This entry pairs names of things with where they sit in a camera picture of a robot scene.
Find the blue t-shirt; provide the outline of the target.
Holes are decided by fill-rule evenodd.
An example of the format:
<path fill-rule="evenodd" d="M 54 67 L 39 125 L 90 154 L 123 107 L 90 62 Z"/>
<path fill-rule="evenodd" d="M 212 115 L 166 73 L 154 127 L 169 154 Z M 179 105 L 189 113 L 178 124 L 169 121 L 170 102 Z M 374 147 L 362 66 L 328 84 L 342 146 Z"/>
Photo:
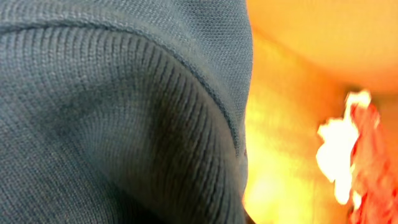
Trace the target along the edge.
<path fill-rule="evenodd" d="M 244 1 L 2 0 L 2 223 L 244 223 Z"/>

